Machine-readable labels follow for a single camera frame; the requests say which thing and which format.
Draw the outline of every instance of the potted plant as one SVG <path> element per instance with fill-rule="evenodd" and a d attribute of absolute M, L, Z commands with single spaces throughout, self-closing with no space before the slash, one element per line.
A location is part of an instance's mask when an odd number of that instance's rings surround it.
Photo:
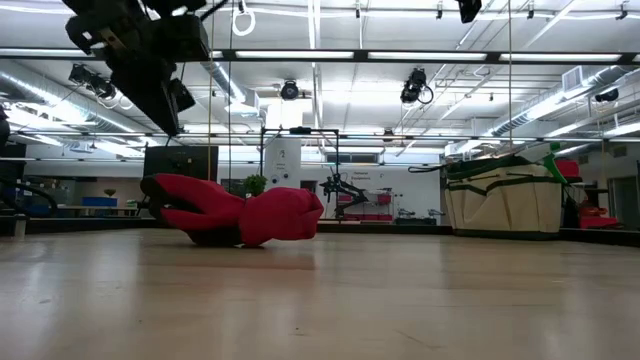
<path fill-rule="evenodd" d="M 251 196 L 258 196 L 264 192 L 267 178 L 260 175 L 249 175 L 244 179 L 244 188 Z"/>

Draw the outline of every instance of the floor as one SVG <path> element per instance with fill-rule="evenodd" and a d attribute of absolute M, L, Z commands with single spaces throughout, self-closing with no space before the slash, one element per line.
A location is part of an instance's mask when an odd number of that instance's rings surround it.
<path fill-rule="evenodd" d="M 0 241 L 0 358 L 637 359 L 640 250 L 322 234 L 202 249 L 180 232 Z"/>

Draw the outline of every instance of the duct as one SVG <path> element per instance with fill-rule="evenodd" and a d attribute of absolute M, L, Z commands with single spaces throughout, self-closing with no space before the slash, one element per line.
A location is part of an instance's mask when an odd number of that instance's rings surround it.
<path fill-rule="evenodd" d="M 581 88 L 569 93 L 564 93 L 560 84 L 525 103 L 518 115 L 513 118 L 510 119 L 507 114 L 498 119 L 499 125 L 485 135 L 502 136 L 512 129 L 560 110 L 571 101 L 609 91 L 620 86 L 628 75 L 634 73 L 634 70 L 632 66 L 610 66 L 604 70 L 592 72 L 592 75 L 582 83 Z"/>
<path fill-rule="evenodd" d="M 232 102 L 244 103 L 247 99 L 246 89 L 238 86 L 224 69 L 222 65 L 215 61 L 203 61 L 200 63 L 204 70 L 213 77 L 218 88 L 228 96 Z"/>
<path fill-rule="evenodd" d="M 106 109 L 96 100 L 38 75 L 11 60 L 0 60 L 0 97 L 10 102 L 23 102 L 50 107 L 50 113 L 67 122 L 93 121 L 91 128 L 126 132 L 150 132 L 151 129 Z"/>

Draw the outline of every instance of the white ceiling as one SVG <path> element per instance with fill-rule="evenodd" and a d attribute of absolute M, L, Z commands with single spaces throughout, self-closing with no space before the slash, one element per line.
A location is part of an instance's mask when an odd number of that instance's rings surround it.
<path fill-rule="evenodd" d="M 571 17 L 595 14 L 614 14 L 619 12 L 620 0 L 589 1 L 577 0 Z M 320 21 L 318 48 L 356 49 L 359 47 L 359 21 L 355 18 L 356 1 L 321 0 L 322 14 L 327 16 Z M 491 4 L 490 12 L 506 11 L 506 0 L 485 0 L 484 6 Z M 562 10 L 569 0 L 536 0 L 538 14 L 553 14 Z M 249 9 L 266 9 L 295 12 L 306 15 L 307 0 L 247 0 Z M 363 9 L 375 11 L 392 10 L 396 17 L 363 17 L 363 48 L 365 49 L 403 49 L 403 50 L 455 50 L 467 31 L 473 29 L 460 50 L 500 50 L 509 49 L 508 22 L 506 20 L 479 20 L 476 24 L 462 24 L 458 15 L 447 12 L 441 20 L 428 12 L 436 9 L 437 0 L 362 0 Z M 526 13 L 528 1 L 513 0 L 514 13 Z M 63 47 L 71 48 L 64 26 L 69 14 L 26 13 L 7 10 L 19 6 L 41 9 L 44 12 L 65 12 L 61 1 L 0 0 L 0 47 Z M 444 0 L 444 10 L 455 10 L 454 0 Z M 634 16 L 640 12 L 640 0 L 632 0 L 627 9 Z M 352 13 L 352 16 L 329 18 L 337 14 Z M 263 49 L 305 49 L 309 48 L 309 23 L 306 16 L 284 16 L 256 13 L 255 30 L 244 37 L 231 36 L 231 12 L 220 11 L 213 17 L 213 44 L 215 48 L 263 48 Z M 245 17 L 240 17 L 238 26 L 246 26 Z M 542 35 L 530 47 L 524 45 L 538 34 L 549 19 L 536 16 L 531 20 L 515 18 L 512 22 L 513 50 L 531 51 L 638 51 L 640 38 L 640 20 L 627 18 L 622 21 L 605 20 L 560 20 Z M 211 21 L 205 22 L 211 32 Z M 21 60 L 23 65 L 56 82 L 73 87 L 67 80 L 72 62 Z M 94 71 L 108 76 L 109 69 L 101 63 L 88 62 Z M 384 127 L 396 127 L 406 113 L 400 100 L 400 89 L 411 70 L 418 66 L 425 69 L 431 78 L 440 68 L 438 64 L 320 64 L 322 73 L 322 96 L 324 99 L 323 120 L 327 128 L 339 128 L 346 131 L 381 132 Z M 572 66 L 514 66 L 512 69 L 513 109 L 561 81 L 561 74 Z M 442 121 L 438 119 L 449 107 L 465 98 L 482 79 L 474 76 L 477 66 L 446 66 L 436 79 L 436 97 L 438 98 L 424 111 L 411 114 L 402 127 L 396 131 L 421 133 L 432 129 L 430 133 L 473 134 L 474 129 L 482 128 L 480 122 L 492 122 L 509 111 L 509 68 L 488 66 L 480 70 L 497 73 L 475 94 L 451 112 Z M 258 91 L 262 98 L 276 97 L 274 84 L 282 84 L 285 79 L 295 79 L 301 89 L 311 93 L 313 71 L 310 63 L 232 63 L 231 78 L 238 84 Z M 199 64 L 188 64 L 185 69 L 184 83 L 189 87 L 199 104 L 180 114 L 183 124 L 204 124 L 208 121 L 209 75 Z M 625 94 L 635 93 L 635 88 L 625 90 Z M 490 94 L 494 100 L 489 101 Z M 223 98 L 213 99 L 214 123 L 227 123 L 228 116 L 223 110 Z M 114 110 L 147 127 L 157 129 L 142 112 L 135 107 Z M 585 112 L 573 111 L 553 121 L 565 123 L 584 117 Z M 311 111 L 305 114 L 305 125 L 313 125 Z M 256 130 L 260 122 L 256 118 L 231 119 L 233 129 L 239 132 Z M 530 135 L 536 134 L 539 124 L 528 125 Z"/>

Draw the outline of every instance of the red costume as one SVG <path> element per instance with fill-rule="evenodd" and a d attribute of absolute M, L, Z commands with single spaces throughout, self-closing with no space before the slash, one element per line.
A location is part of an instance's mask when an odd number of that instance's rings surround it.
<path fill-rule="evenodd" d="M 242 199 L 215 182 L 172 174 L 145 177 L 140 188 L 150 197 L 156 219 L 198 244 L 259 246 L 271 239 L 311 239 L 324 211 L 306 189 L 274 188 Z"/>

